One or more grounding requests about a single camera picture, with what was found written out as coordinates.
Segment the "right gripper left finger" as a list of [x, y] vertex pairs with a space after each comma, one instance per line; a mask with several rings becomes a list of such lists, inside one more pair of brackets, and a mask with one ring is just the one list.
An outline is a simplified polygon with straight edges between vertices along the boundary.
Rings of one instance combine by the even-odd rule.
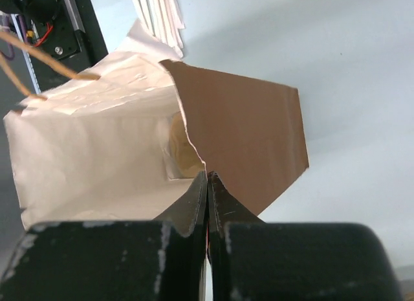
[[150, 221], [29, 228], [1, 277], [2, 300], [204, 300], [207, 176]]

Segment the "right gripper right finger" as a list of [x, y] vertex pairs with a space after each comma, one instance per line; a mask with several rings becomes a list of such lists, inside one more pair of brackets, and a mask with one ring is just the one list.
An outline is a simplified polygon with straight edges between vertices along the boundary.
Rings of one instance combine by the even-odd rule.
[[265, 223], [208, 175], [214, 300], [402, 300], [379, 238], [356, 223]]

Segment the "single brown cup carrier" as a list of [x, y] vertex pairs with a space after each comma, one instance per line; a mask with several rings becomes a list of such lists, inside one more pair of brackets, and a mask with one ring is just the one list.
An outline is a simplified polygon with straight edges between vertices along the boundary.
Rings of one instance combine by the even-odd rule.
[[180, 113], [174, 114], [171, 120], [169, 150], [183, 178], [194, 178], [204, 170], [204, 164], [188, 140]]

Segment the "brown paper bag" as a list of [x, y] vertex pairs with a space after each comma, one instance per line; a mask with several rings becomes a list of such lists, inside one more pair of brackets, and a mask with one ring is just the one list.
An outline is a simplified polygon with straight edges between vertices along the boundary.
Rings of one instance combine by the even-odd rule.
[[153, 219], [193, 178], [169, 150], [174, 114], [225, 188], [260, 214], [309, 167], [298, 90], [194, 67], [136, 21], [89, 69], [4, 118], [25, 228], [45, 221]]

